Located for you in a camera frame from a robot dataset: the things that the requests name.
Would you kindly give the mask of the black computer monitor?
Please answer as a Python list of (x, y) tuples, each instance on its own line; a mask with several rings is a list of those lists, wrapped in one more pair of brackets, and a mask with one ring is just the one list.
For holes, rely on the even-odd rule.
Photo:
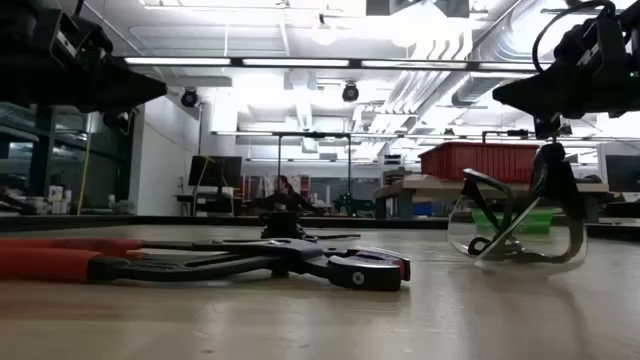
[(640, 192), (640, 156), (607, 155), (607, 183), (614, 192)]
[(188, 185), (239, 188), (242, 164), (239, 156), (193, 156)]

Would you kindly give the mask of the red-handled pliers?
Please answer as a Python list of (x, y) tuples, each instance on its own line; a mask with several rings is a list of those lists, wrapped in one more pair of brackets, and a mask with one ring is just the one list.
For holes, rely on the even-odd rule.
[(209, 281), (256, 270), (310, 274), (343, 288), (396, 291), (408, 258), (384, 249), (323, 248), (298, 239), (149, 241), (0, 239), (0, 279), (104, 283)]

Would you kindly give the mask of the person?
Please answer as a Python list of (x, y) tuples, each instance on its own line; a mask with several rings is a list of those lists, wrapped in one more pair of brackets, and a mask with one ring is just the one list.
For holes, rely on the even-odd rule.
[(284, 175), (277, 177), (274, 193), (263, 198), (256, 198), (251, 204), (257, 208), (271, 211), (289, 212), (316, 212), (317, 209), (305, 200), (299, 193), (295, 192)]

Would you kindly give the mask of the wooden workbench on casters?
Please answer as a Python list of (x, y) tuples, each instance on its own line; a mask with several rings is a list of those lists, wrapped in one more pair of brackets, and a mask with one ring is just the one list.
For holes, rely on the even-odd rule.
[[(528, 185), (524, 183), (507, 184), (515, 195), (525, 195)], [(500, 196), (496, 189), (486, 185), (479, 186), (488, 196)], [(609, 193), (607, 184), (579, 183), (579, 192), (584, 196), (588, 205), (598, 205), (601, 196)], [(401, 180), (385, 185), (374, 192), (375, 218), (414, 218), (413, 204), (427, 201), (457, 200), (463, 188), (463, 182), (441, 180), (429, 175), (413, 174)]]

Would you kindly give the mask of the green plastic bin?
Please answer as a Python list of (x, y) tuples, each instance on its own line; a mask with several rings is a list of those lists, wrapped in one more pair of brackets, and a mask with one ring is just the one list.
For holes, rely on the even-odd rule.
[[(515, 234), (548, 234), (556, 208), (535, 208), (515, 228)], [(473, 209), (471, 216), (476, 229), (482, 234), (494, 234), (497, 232), (495, 226), (489, 221), (484, 212), (480, 209)]]

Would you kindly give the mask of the clear safety glasses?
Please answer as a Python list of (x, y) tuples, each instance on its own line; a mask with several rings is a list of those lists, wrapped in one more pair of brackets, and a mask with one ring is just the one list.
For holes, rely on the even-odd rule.
[[(519, 277), (548, 277), (580, 267), (587, 255), (586, 206), (562, 145), (542, 146), (533, 159), (525, 195), (515, 195), (504, 182), (466, 169), (458, 200), (449, 215), (449, 245), (486, 272)], [(496, 189), (488, 196), (480, 185)], [(515, 234), (535, 208), (556, 208), (548, 234)], [(476, 229), (471, 211), (480, 209), (495, 226), (494, 234)]]

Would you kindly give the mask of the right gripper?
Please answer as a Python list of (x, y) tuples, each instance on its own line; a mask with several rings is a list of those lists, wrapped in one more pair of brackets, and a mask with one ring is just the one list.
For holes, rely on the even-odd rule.
[(640, 4), (621, 13), (604, 8), (594, 18), (616, 20), (625, 42), (624, 63), (597, 72), (541, 73), (499, 86), (494, 100), (538, 119), (607, 113), (617, 118), (640, 111)]

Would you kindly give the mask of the red storage bin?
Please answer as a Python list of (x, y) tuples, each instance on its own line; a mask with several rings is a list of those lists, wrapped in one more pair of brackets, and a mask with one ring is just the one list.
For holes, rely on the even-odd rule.
[(446, 142), (419, 155), (421, 173), (461, 181), (473, 169), (506, 183), (527, 183), (538, 145)]

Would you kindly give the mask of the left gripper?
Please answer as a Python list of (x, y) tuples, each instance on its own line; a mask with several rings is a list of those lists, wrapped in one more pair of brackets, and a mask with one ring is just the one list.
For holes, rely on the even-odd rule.
[[(81, 15), (85, 1), (75, 0), (70, 14), (79, 8)], [(37, 54), (31, 46), (36, 17), (48, 8), (62, 9), (47, 0), (0, 0), (0, 101), (99, 106), (105, 112), (129, 110), (167, 94), (165, 82), (130, 70), (112, 54), (84, 66)]]

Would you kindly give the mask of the black metal gantry frame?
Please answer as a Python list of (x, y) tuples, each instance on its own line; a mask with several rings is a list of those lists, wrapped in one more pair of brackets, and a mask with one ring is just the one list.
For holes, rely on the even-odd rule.
[(318, 131), (307, 131), (307, 132), (272, 132), (273, 136), (276, 136), (277, 141), (277, 175), (275, 179), (275, 192), (274, 194), (278, 194), (281, 190), (281, 162), (282, 162), (282, 139), (284, 137), (302, 137), (302, 138), (310, 138), (310, 139), (323, 139), (329, 137), (335, 137), (336, 139), (346, 139), (347, 140), (347, 180), (348, 180), (348, 193), (351, 194), (352, 190), (352, 134), (350, 133), (340, 133), (340, 132), (318, 132)]

